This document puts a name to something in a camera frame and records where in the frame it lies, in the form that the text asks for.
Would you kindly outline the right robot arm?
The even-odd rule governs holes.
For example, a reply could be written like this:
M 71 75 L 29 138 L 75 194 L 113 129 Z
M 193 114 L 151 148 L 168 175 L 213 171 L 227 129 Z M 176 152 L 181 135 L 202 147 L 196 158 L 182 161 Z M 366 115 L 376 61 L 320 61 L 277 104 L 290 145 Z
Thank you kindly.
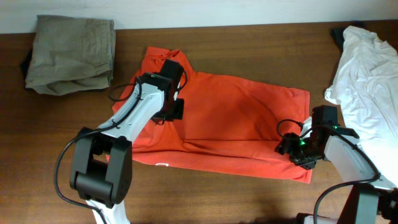
M 335 106 L 321 105 L 305 122 L 298 122 L 301 133 L 285 133 L 275 151 L 288 154 L 290 161 L 311 170 L 320 160 L 331 162 L 343 179 L 326 189 L 317 199 L 313 213 L 299 213 L 296 223 L 374 223 L 380 215 L 397 223 L 397 186 L 387 180 L 359 146 L 359 135 L 338 123 Z M 321 201 L 330 192 L 351 187 L 338 218 L 318 214 Z

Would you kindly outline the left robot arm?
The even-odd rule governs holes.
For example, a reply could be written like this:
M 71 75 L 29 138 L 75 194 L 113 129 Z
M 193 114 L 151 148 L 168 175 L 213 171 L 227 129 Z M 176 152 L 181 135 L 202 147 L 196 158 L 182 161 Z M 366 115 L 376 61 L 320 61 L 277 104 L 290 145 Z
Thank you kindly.
M 136 77 L 133 91 L 110 119 L 78 133 L 70 187 L 97 223 L 128 223 L 124 198 L 132 182 L 132 144 L 149 121 L 182 118 L 184 100 L 177 95 L 186 75 L 178 62 L 165 60 L 159 72 Z

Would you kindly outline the orange polo shirt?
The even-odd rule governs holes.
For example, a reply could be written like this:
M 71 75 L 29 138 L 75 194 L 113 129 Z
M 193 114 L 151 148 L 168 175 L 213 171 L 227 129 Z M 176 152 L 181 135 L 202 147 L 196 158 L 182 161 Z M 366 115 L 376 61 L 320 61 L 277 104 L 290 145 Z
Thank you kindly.
M 157 72 L 165 60 L 185 70 L 183 118 L 149 121 L 132 147 L 140 163 L 309 183 L 312 173 L 275 148 L 281 134 L 299 133 L 310 94 L 230 75 L 193 70 L 180 50 L 149 47 L 137 74 Z

